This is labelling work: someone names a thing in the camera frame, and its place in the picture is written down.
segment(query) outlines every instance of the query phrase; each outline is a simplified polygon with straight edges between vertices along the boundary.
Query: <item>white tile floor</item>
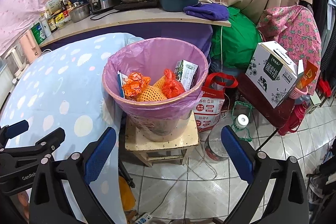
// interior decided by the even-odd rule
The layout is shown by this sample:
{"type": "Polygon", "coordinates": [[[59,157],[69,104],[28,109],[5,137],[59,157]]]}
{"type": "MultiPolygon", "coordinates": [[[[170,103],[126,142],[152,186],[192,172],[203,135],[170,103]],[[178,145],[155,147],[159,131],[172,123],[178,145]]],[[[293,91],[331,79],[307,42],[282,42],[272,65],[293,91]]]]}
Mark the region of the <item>white tile floor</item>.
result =
{"type": "MultiPolygon", "coordinates": [[[[250,122],[250,133],[253,138],[250,144],[257,148],[274,128],[256,109],[253,109],[250,122]]],[[[290,155],[295,156],[305,178],[305,174],[312,173],[322,162],[328,143],[333,142],[335,135],[336,105],[323,106],[305,116],[298,133],[283,137],[276,135],[262,150],[275,159],[285,160],[290,155]]],[[[206,134],[203,133],[201,141],[205,138],[206,134]]],[[[200,155],[194,151],[189,158],[189,166],[194,166],[200,158],[200,155]]],[[[153,223],[162,224],[169,223],[172,219],[190,219],[193,220],[192,223],[206,224],[212,223],[210,221],[212,217],[224,220],[239,201],[247,183],[239,178],[230,160],[212,166],[217,171],[217,177],[213,180],[211,179],[214,177],[214,172],[204,163],[196,168],[195,172],[208,180],[200,179],[193,172],[184,175],[169,192],[162,206],[153,213],[155,217],[153,223]]],[[[140,214],[154,210],[176,179],[188,170],[186,165],[179,165],[178,162],[155,163],[152,168],[125,162],[125,167],[136,184],[136,188],[132,191],[137,200],[135,209],[140,214]]],[[[275,180],[270,181],[253,221],[262,216],[274,182],[275,180]]]]}

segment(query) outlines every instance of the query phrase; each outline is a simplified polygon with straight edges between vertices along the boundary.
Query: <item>black cable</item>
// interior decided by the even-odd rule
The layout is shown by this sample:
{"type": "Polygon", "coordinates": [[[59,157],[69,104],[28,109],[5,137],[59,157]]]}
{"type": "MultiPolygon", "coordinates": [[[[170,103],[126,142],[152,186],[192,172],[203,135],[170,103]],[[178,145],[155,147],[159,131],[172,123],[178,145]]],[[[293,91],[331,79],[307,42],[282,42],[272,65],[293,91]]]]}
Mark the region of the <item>black cable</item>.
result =
{"type": "Polygon", "coordinates": [[[103,12],[103,13],[100,13],[100,14],[97,14],[97,15],[94,15],[94,16],[90,17],[90,19],[91,19],[91,20],[100,20],[100,19],[102,19],[102,18],[104,18],[104,17],[107,17],[107,16],[109,16],[109,15],[111,15],[111,14],[115,14],[115,13],[117,13],[117,12],[120,12],[120,11],[115,11],[115,12],[109,13],[109,14],[107,14],[107,15],[104,15],[104,16],[100,17],[100,18],[94,18],[95,16],[98,16],[98,15],[101,15],[101,14],[105,13],[105,12],[103,12]]]}

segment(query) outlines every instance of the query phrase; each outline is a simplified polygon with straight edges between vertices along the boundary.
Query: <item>bed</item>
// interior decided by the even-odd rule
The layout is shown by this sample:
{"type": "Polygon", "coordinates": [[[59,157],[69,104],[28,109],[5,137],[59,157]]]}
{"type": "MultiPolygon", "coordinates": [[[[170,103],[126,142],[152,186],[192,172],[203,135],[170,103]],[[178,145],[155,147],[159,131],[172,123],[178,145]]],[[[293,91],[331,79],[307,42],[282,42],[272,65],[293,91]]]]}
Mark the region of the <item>bed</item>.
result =
{"type": "MultiPolygon", "coordinates": [[[[110,55],[139,40],[128,33],[109,33],[39,57],[18,82],[0,120],[0,126],[5,126],[25,119],[29,130],[9,140],[6,148],[34,145],[58,127],[66,137],[53,153],[55,160],[82,152],[108,126],[118,139],[122,110],[104,91],[101,75],[110,55]]],[[[85,222],[69,185],[63,184],[76,218],[85,222]]],[[[118,183],[118,141],[90,188],[115,223],[126,223],[118,183]]]]}

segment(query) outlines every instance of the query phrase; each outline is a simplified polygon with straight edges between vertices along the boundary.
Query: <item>trash can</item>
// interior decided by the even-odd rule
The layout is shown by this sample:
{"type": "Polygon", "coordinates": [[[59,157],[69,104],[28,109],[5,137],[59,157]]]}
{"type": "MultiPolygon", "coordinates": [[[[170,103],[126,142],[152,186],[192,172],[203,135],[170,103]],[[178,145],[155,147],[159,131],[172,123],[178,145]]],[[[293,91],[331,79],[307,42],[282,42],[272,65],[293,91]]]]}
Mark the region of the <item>trash can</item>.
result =
{"type": "Polygon", "coordinates": [[[178,39],[157,37],[135,42],[110,56],[102,82],[105,90],[147,138],[166,142],[184,132],[191,110],[202,96],[201,87],[207,75],[207,59],[196,46],[178,39]],[[164,75],[165,69],[174,71],[176,63],[181,60],[198,65],[194,86],[185,93],[158,102],[136,102],[120,96],[117,82],[119,70],[125,75],[140,72],[151,77],[150,85],[153,85],[164,75]]]}

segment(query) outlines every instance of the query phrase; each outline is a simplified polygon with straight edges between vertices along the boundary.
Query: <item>small saucepan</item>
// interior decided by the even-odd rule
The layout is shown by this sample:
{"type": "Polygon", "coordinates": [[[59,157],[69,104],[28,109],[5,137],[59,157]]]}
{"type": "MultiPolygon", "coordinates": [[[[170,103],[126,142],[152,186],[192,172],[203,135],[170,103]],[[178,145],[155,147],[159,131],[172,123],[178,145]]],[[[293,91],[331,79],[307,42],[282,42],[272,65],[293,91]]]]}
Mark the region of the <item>small saucepan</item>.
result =
{"type": "Polygon", "coordinates": [[[81,21],[90,15],[90,6],[88,3],[76,6],[69,14],[73,22],[81,21]]]}

